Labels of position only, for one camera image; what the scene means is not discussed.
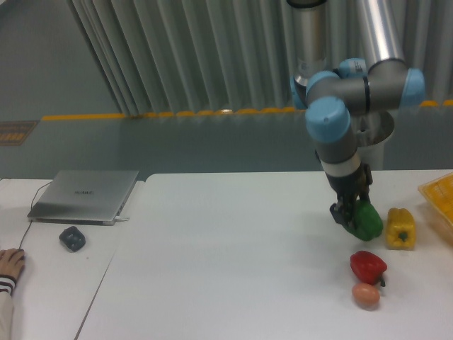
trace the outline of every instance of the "hand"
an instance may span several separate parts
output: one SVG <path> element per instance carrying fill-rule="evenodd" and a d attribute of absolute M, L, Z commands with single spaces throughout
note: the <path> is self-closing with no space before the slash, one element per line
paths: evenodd
<path fill-rule="evenodd" d="M 0 250 L 0 276 L 10 276 L 17 282 L 24 264 L 25 252 L 23 249 Z"/>

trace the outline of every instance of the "silver laptop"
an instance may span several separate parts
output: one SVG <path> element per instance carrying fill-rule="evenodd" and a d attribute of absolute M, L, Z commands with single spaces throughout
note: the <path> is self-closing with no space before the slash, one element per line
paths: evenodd
<path fill-rule="evenodd" d="M 33 222 L 114 225 L 138 171 L 60 171 L 32 207 Z"/>

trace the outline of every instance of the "sign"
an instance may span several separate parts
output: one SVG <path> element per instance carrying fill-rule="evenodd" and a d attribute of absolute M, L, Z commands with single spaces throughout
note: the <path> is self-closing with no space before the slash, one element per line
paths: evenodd
<path fill-rule="evenodd" d="M 39 120 L 0 123 L 0 146 L 18 146 L 27 139 Z"/>

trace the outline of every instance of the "mouse cable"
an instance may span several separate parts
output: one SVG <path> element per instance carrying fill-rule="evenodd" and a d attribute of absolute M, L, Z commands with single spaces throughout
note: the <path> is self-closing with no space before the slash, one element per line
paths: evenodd
<path fill-rule="evenodd" d="M 30 204 L 30 210 L 33 209 L 33 203 L 35 202 L 36 196 L 38 195 L 38 193 L 40 192 L 40 190 L 41 190 L 42 188 L 48 186 L 48 185 L 51 184 L 51 183 L 52 183 L 52 181 L 50 181 L 49 183 L 47 183 L 47 184 L 41 186 L 39 189 L 36 190 L 35 196 L 33 197 L 32 201 L 31 201 L 31 204 Z M 19 249 L 22 247 L 23 239 L 25 239 L 25 236 L 27 235 L 28 230 L 30 230 L 30 227 L 31 227 L 31 224 L 32 224 L 32 223 L 33 223 L 33 221 L 30 221 L 30 224 L 28 225 L 27 230 L 26 230 L 25 233 L 23 234 L 21 243 L 19 244 Z"/>

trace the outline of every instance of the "yellow container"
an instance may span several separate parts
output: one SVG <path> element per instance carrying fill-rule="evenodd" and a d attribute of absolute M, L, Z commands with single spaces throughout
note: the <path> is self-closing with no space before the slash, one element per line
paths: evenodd
<path fill-rule="evenodd" d="M 419 186 L 418 191 L 453 228 L 453 172 Z"/>

